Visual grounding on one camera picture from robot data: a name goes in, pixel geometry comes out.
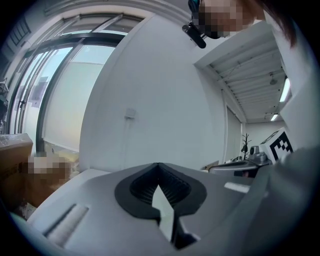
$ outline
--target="white wall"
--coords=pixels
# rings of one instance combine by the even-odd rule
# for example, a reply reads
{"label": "white wall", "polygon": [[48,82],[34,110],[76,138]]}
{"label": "white wall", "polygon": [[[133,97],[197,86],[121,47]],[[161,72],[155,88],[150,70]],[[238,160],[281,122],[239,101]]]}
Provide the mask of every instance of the white wall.
{"label": "white wall", "polygon": [[[221,91],[191,63],[195,47],[160,16],[136,26],[113,51],[89,98],[80,169],[115,172],[152,162],[200,169],[221,161]],[[125,119],[127,108],[135,119]]]}
{"label": "white wall", "polygon": [[250,147],[259,145],[282,127],[286,128],[284,121],[247,123],[245,129],[246,133],[249,134],[248,141],[252,140],[248,144],[248,151],[250,150]]}

